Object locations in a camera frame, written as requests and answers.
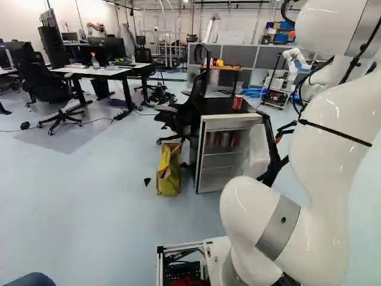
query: pipe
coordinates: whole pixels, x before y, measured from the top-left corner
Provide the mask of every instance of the pipe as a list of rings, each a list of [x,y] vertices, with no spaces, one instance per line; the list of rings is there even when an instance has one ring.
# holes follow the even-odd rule
[[[221,7],[221,8],[216,8],[216,7],[204,7],[204,10],[228,10],[229,8],[227,7]],[[259,7],[238,7],[235,8],[234,10],[280,10],[280,9],[275,9],[275,8],[259,8]],[[192,10],[192,8],[174,8],[174,10]],[[146,9],[145,11],[161,11],[161,9]],[[288,9],[287,11],[300,11],[300,9]]]
[[[79,8],[78,8],[78,1],[76,0],[76,6],[77,6],[77,12],[78,12],[78,17],[79,17],[79,22],[81,23],[81,27],[82,27],[82,30],[83,32],[85,32],[84,28],[83,28],[83,23],[82,23],[82,19],[81,19],[81,14],[79,13]]]

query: silver band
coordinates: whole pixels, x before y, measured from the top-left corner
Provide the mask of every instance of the silver band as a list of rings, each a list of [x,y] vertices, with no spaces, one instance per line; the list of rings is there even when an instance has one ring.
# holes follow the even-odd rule
[[[272,261],[285,249],[300,214],[300,206],[281,196],[266,229],[255,246]]]
[[[352,41],[349,44],[348,49],[346,50],[345,55],[349,57],[355,57],[360,53],[361,45],[365,44],[371,34],[374,31],[374,28],[377,25],[377,22],[381,16],[381,2],[379,0],[367,0],[365,5],[364,12],[358,22],[358,26],[353,35]],[[377,32],[372,43],[367,48],[367,51],[364,53],[363,57],[373,58],[376,55],[376,52],[381,46],[381,29]]]

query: red can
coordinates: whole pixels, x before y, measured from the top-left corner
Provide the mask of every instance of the red can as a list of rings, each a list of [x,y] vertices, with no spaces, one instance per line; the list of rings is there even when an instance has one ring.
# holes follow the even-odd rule
[[[241,105],[242,105],[242,101],[243,101],[243,96],[241,94],[236,94],[234,96],[233,109],[240,110]]]

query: white wall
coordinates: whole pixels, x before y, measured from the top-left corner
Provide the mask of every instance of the white wall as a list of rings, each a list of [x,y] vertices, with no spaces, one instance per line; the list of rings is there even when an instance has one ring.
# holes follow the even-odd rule
[[[115,5],[101,0],[77,0],[82,22],[105,24],[108,33],[118,33]],[[54,9],[60,31],[65,32],[62,22],[70,25],[71,32],[81,29],[75,0],[49,0]],[[39,16],[48,6],[45,0],[0,0],[0,38],[5,42],[12,39],[30,41],[35,51],[40,51],[45,59],[42,42],[38,33],[41,26]]]
[[[256,44],[260,41],[267,22],[284,20],[279,10],[268,10],[268,8],[278,7],[277,5],[279,4],[272,4],[269,7],[265,7],[265,10],[231,9],[229,11],[226,9],[213,9],[204,10],[202,13],[200,10],[195,10],[193,33],[200,35],[201,25],[201,37],[203,38],[208,27],[209,19],[213,14],[218,13],[221,18],[221,24],[218,31],[219,42],[228,43],[229,39],[234,41],[234,38],[237,36],[237,38],[241,40],[241,43],[249,45],[252,41],[254,29],[256,28],[258,21],[254,36],[254,44]],[[166,10],[165,17],[161,11],[135,11],[135,13],[136,25],[138,26],[140,22],[142,30],[143,26],[145,26],[145,30],[153,30],[155,26],[158,26],[159,29],[166,28],[174,30],[175,19],[179,17],[179,10]],[[288,16],[296,19],[298,13],[299,11],[288,11]],[[192,33],[192,13],[190,10],[181,10],[181,32],[184,32],[182,34],[183,41],[185,41],[187,33]]]

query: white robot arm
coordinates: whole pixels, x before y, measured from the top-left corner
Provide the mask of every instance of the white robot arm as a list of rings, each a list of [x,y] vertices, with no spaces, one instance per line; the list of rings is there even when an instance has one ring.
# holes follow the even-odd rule
[[[225,186],[220,213],[237,285],[271,285],[284,272],[304,286],[342,283],[352,180],[381,127],[380,25],[377,0],[309,0],[301,10],[298,45],[335,54],[328,72],[343,84],[317,94],[292,135],[290,163],[311,198],[309,207],[250,177]],[[354,68],[356,77],[368,65],[355,67],[360,57],[378,66],[349,81],[347,71]]]
[[[290,90],[299,72],[298,68],[295,65],[295,59],[298,59],[298,61],[301,63],[302,69],[311,70],[312,66],[307,64],[302,52],[298,48],[284,51],[283,57],[287,60],[290,70],[290,75],[288,76],[288,86],[286,88],[287,90]]]

